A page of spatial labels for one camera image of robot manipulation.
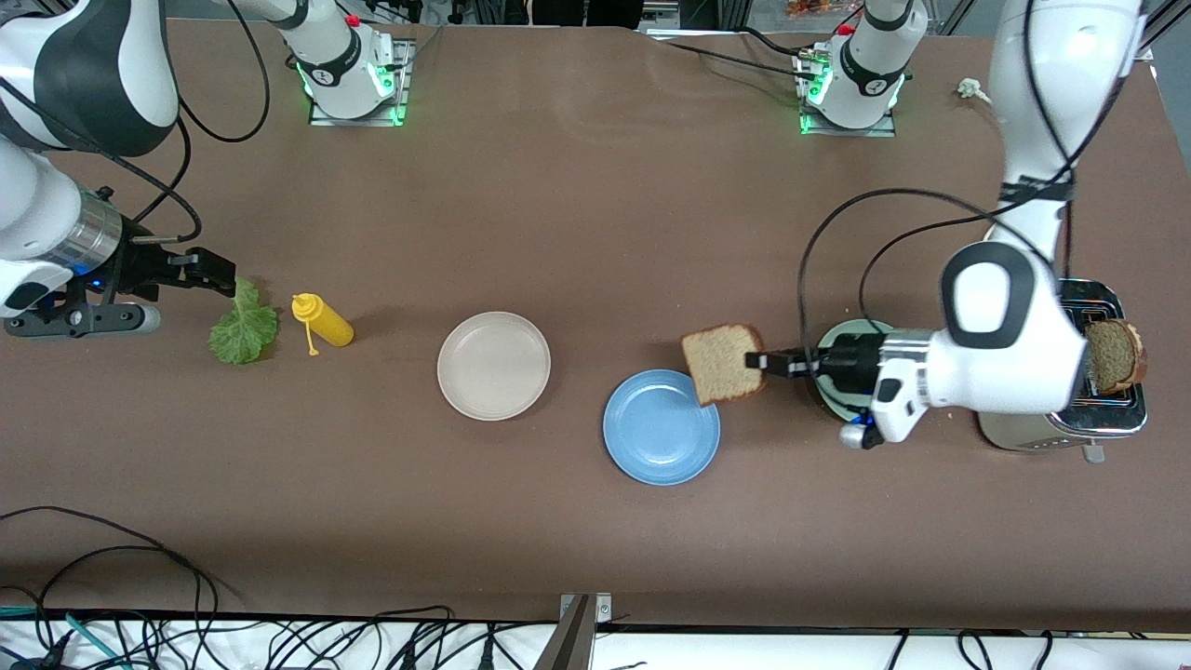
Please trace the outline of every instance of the blue plate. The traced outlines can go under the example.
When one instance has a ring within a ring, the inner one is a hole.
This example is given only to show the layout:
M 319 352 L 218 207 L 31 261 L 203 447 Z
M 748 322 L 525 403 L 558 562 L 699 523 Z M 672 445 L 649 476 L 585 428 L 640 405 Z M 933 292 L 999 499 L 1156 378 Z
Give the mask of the blue plate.
M 673 370 L 624 381 L 604 409 L 604 444 L 629 477 L 671 487 L 703 472 L 719 446 L 719 412 L 699 407 L 694 382 Z

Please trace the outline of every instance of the white plate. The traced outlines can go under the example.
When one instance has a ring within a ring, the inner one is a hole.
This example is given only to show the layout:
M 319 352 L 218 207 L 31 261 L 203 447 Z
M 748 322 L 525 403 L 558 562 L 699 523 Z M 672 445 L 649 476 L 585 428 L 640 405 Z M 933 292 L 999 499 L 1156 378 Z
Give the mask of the white plate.
M 525 412 L 550 378 L 550 347 L 524 317 L 478 313 L 451 330 L 438 352 L 438 387 L 453 408 L 480 421 Z

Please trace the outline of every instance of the bottle cap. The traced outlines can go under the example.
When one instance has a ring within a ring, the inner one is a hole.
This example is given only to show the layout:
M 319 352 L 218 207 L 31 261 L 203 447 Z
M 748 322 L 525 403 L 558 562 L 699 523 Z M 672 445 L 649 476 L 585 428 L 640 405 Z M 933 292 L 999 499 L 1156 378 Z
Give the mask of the bottle cap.
M 294 295 L 289 308 L 298 320 L 311 320 L 323 313 L 323 298 L 314 293 L 299 293 Z

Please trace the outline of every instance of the lettuce leaf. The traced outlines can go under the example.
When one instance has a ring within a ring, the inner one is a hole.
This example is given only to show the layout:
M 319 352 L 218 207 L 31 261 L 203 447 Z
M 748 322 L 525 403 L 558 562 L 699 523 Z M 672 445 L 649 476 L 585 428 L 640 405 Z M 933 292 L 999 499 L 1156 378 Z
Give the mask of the lettuce leaf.
M 216 358 L 230 365 L 252 363 L 278 338 L 278 312 L 260 301 L 256 286 L 237 276 L 232 309 L 211 327 L 207 338 L 207 347 Z

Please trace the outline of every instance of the plate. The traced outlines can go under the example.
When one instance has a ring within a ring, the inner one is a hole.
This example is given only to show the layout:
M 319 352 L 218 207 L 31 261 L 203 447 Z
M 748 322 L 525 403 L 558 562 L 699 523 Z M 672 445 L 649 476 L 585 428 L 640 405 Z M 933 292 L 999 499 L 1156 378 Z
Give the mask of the plate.
M 464 417 L 503 421 L 532 406 L 550 378 L 550 347 L 526 318 L 478 313 L 455 326 L 438 352 L 438 388 Z
M 893 326 L 887 323 L 883 323 L 875 319 L 874 321 L 886 332 L 893 330 Z M 835 339 L 840 337 L 840 334 L 865 334 L 872 331 L 873 326 L 862 318 L 844 320 L 843 323 L 837 324 L 831 330 L 828 330 L 827 334 L 823 334 L 823 339 L 819 340 L 818 346 L 830 347 L 831 344 L 835 343 Z M 836 392 L 835 383 L 831 382 L 831 378 L 825 375 L 818 378 L 818 383 L 819 386 L 823 387 L 823 389 L 827 389 L 828 394 L 831 394 L 833 396 L 840 399 L 841 401 L 843 401 L 849 406 L 868 407 L 868 405 L 873 402 L 873 396 L 871 394 L 841 394 L 840 392 Z M 822 394 L 819 395 L 823 397 L 823 402 L 827 403 L 827 407 L 831 408 L 831 412 L 834 412 L 840 419 L 850 422 L 853 419 L 860 417 L 859 414 L 846 409 L 840 403 L 828 400 L 827 396 L 823 396 Z
M 694 382 L 681 372 L 640 372 L 607 401 L 604 445 L 629 477 L 657 487 L 681 484 L 716 456 L 719 412 L 699 407 Z

